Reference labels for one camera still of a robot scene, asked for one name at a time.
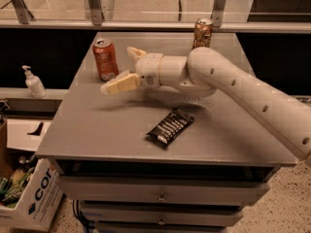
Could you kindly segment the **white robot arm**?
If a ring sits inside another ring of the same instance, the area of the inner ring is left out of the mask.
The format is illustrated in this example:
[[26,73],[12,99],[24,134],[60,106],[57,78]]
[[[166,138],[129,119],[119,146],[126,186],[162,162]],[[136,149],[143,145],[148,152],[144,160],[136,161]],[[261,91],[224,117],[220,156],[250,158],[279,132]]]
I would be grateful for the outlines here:
[[172,87],[182,93],[209,96],[217,89],[252,116],[291,153],[311,165],[311,107],[236,67],[219,52],[200,47],[187,56],[150,53],[133,47],[133,73],[124,71],[102,84],[104,94],[139,86]]

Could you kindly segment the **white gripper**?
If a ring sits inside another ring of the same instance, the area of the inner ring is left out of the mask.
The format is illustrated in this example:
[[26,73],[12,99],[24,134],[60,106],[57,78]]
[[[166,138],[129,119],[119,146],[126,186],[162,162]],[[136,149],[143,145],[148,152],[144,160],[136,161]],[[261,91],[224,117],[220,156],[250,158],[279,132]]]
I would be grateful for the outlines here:
[[142,85],[149,88],[160,87],[159,66],[163,58],[162,53],[146,53],[134,47],[126,48],[127,54],[135,64],[136,73],[128,70],[121,72],[114,79],[104,83],[100,91],[105,94],[115,94],[136,89]]

